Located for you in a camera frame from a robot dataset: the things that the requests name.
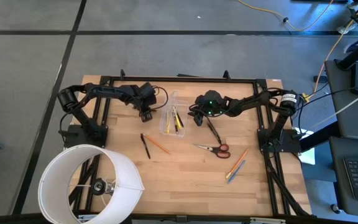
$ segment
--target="yellow cable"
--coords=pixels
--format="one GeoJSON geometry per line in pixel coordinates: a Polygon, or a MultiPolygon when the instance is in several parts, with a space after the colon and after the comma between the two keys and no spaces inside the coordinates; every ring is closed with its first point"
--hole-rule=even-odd
{"type": "MultiPolygon", "coordinates": [[[[344,32],[341,34],[341,36],[340,36],[339,39],[336,41],[336,43],[334,44],[334,46],[332,47],[332,49],[329,51],[329,53],[328,53],[326,59],[324,60],[324,62],[328,60],[329,56],[331,55],[331,53],[333,52],[333,50],[335,49],[335,47],[337,46],[337,44],[339,43],[339,41],[341,41],[343,35],[344,35],[345,32],[347,31],[347,29],[353,24],[353,22],[354,22],[354,20],[351,20],[351,21],[348,23],[348,25],[346,26],[344,32]]],[[[316,91],[317,91],[318,81],[319,81],[320,76],[321,76],[321,74],[322,74],[322,72],[323,72],[323,69],[324,69],[324,62],[323,62],[323,64],[321,65],[320,72],[318,73],[317,80],[316,80],[316,86],[314,87],[313,93],[312,93],[311,95],[309,95],[309,96],[306,97],[306,100],[307,100],[307,101],[308,101],[308,100],[316,93],[316,91]]]]}
{"type": "MultiPolygon", "coordinates": [[[[263,11],[263,12],[270,12],[270,13],[272,13],[272,14],[276,14],[276,15],[280,16],[280,17],[283,18],[283,19],[285,18],[283,15],[281,15],[280,13],[275,12],[275,11],[273,11],[273,10],[262,9],[262,8],[259,8],[259,7],[251,6],[250,4],[244,3],[244,2],[242,2],[241,0],[238,0],[238,1],[239,1],[241,4],[243,4],[243,5],[247,6],[247,7],[250,7],[251,9],[256,9],[256,10],[263,11]]],[[[324,9],[324,11],[320,14],[320,16],[317,17],[317,19],[316,19],[312,24],[310,24],[308,27],[306,27],[306,28],[297,29],[297,28],[295,28],[295,27],[291,24],[291,22],[290,22],[289,20],[287,20],[286,23],[287,23],[288,25],[290,25],[290,27],[291,27],[292,29],[296,30],[296,31],[305,31],[305,30],[309,29],[310,27],[312,27],[312,26],[321,18],[321,16],[324,15],[324,13],[327,11],[327,9],[330,7],[330,5],[331,5],[333,2],[334,2],[334,0],[331,0],[331,1],[329,2],[328,6],[326,7],[326,9],[324,9]]]]}

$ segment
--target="wooden tabletop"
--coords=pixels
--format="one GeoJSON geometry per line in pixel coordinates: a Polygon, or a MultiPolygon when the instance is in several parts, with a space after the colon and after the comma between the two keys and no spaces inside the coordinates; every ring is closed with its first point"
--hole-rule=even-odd
{"type": "MultiPolygon", "coordinates": [[[[100,76],[85,75],[84,83],[96,83],[100,76]]],[[[144,82],[114,82],[114,86],[139,85],[144,82]]],[[[216,90],[222,97],[241,99],[253,94],[251,84],[242,83],[184,83],[184,82],[151,82],[152,85],[163,87],[168,94],[178,91],[178,100],[187,101],[192,105],[195,98],[208,90],[216,90]]],[[[282,88],[281,80],[267,80],[268,87],[282,88]]],[[[157,95],[157,104],[165,101],[165,94],[157,95]]],[[[95,100],[90,101],[84,111],[92,116],[95,100]]],[[[99,118],[103,113],[102,100],[99,118]]],[[[265,127],[268,127],[266,110],[262,107],[265,127]]],[[[139,112],[131,105],[119,100],[111,100],[108,122],[108,140],[106,149],[120,152],[129,157],[143,181],[145,190],[134,213],[148,214],[187,214],[187,215],[272,215],[269,187],[267,184],[265,164],[259,152],[256,130],[258,117],[256,109],[242,112],[237,117],[220,116],[211,119],[223,142],[230,147],[231,157],[217,158],[213,153],[195,147],[194,144],[217,146],[212,132],[203,123],[197,127],[193,118],[187,116],[186,133],[183,138],[167,136],[160,133],[160,117],[162,110],[153,113],[153,119],[143,123],[138,117],[139,112]],[[148,159],[140,134],[144,133],[168,149],[171,154],[163,152],[146,139],[151,159],[148,159]],[[245,156],[246,163],[236,178],[226,183],[225,176],[231,170],[242,153],[249,149],[245,156]]],[[[296,201],[307,212],[311,212],[305,181],[299,160],[292,154],[281,153],[281,161],[285,183],[296,201]]],[[[77,182],[79,169],[73,176],[77,182]]],[[[98,177],[114,180],[114,167],[107,157],[101,157],[98,177]]],[[[281,213],[282,200],[276,186],[278,208],[281,213]]],[[[92,211],[100,212],[104,208],[100,196],[93,197],[92,211]]]]}

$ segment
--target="white lamp shade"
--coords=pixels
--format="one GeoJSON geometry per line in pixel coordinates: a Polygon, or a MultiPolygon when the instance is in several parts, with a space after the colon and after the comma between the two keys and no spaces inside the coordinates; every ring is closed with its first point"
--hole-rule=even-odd
{"type": "Polygon", "coordinates": [[[98,154],[108,156],[114,165],[116,186],[106,208],[87,223],[120,223],[131,214],[144,190],[135,164],[118,152],[83,144],[60,153],[42,174],[38,200],[41,212],[48,221],[56,224],[80,223],[68,202],[70,180],[78,166],[98,154]]]}

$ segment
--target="floor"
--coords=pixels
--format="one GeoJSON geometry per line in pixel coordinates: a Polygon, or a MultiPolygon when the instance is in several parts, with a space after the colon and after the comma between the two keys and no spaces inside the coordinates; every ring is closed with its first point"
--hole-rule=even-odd
{"type": "MultiPolygon", "coordinates": [[[[326,4],[291,0],[246,2],[278,11],[288,16],[296,27],[306,27],[326,7],[326,4]]],[[[235,0],[89,0],[76,26],[80,4],[81,1],[75,0],[0,0],[0,30],[18,30],[0,32],[3,34],[0,35],[0,142],[6,146],[0,150],[0,215],[11,212],[27,161],[37,145],[42,146],[38,147],[40,157],[23,212],[39,212],[40,176],[62,151],[57,130],[63,111],[55,100],[50,101],[51,94],[55,94],[53,88],[80,83],[86,74],[118,75],[120,69],[136,76],[184,73],[202,77],[221,77],[228,70],[233,78],[277,78],[286,89],[311,93],[312,77],[318,74],[326,54],[339,37],[334,32],[336,27],[350,16],[345,5],[333,4],[308,35],[291,35],[296,33],[287,32],[290,29],[281,19],[235,0]],[[67,32],[77,29],[127,32],[77,36],[67,32]],[[141,32],[136,32],[140,30],[173,32],[140,35],[141,32]],[[186,35],[175,33],[176,30],[205,32],[186,35]],[[249,32],[207,35],[208,30],[227,34],[230,34],[228,30],[249,32]]],[[[344,36],[331,58],[345,57],[345,46],[356,40],[358,28],[344,36]]],[[[317,101],[304,110],[302,117],[309,119],[303,119],[301,127],[311,129],[333,113],[329,97],[317,101]]],[[[332,183],[307,180],[306,186],[315,215],[358,222],[358,217],[330,211],[329,205],[336,203],[332,183]]]]}

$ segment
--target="black bracket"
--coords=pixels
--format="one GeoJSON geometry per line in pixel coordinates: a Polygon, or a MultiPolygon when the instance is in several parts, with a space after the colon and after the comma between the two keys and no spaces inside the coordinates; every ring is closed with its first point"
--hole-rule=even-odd
{"type": "Polygon", "coordinates": [[[258,83],[258,85],[259,85],[260,87],[262,87],[263,90],[267,89],[266,79],[264,79],[264,78],[257,78],[257,79],[256,79],[256,83],[258,83]]]}
{"type": "Polygon", "coordinates": [[[72,124],[68,127],[67,132],[65,133],[64,147],[69,148],[79,144],[91,144],[104,148],[106,145],[108,129],[108,126],[98,126],[98,131],[101,133],[101,138],[92,140],[86,137],[81,125],[72,124]]]}
{"type": "Polygon", "coordinates": [[[266,144],[266,136],[268,135],[268,129],[258,129],[258,143],[261,152],[301,152],[301,144],[299,139],[293,139],[292,136],[297,134],[295,130],[284,129],[282,131],[281,144],[266,144]]]}
{"type": "Polygon", "coordinates": [[[121,71],[119,72],[120,80],[124,80],[124,76],[125,76],[124,69],[121,69],[121,71]]]}
{"type": "Polygon", "coordinates": [[[102,76],[100,78],[100,84],[101,85],[109,84],[109,82],[110,82],[110,77],[109,76],[102,76]]]}
{"type": "Polygon", "coordinates": [[[177,215],[177,223],[186,223],[187,215],[177,215]]]}
{"type": "Polygon", "coordinates": [[[231,78],[230,78],[230,75],[229,75],[229,72],[227,70],[224,71],[223,73],[223,78],[226,79],[226,81],[230,81],[231,78]]]}
{"type": "Polygon", "coordinates": [[[179,73],[179,74],[177,75],[177,77],[198,77],[198,76],[195,76],[195,75],[186,75],[186,74],[181,74],[181,73],[179,73]]]}

